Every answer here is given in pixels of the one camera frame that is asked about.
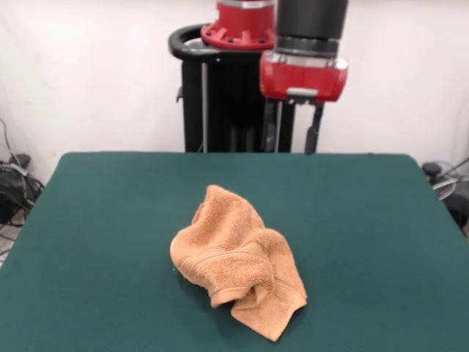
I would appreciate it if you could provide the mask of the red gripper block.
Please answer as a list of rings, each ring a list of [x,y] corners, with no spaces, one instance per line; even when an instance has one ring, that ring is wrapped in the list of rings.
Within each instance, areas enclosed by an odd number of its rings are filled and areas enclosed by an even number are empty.
[[[306,134],[305,154],[315,154],[324,112],[324,102],[336,102],[347,81],[347,62],[334,61],[324,67],[289,65],[262,60],[260,88],[267,99],[264,111],[264,151],[278,150],[281,103],[278,100],[306,100],[317,103]]]

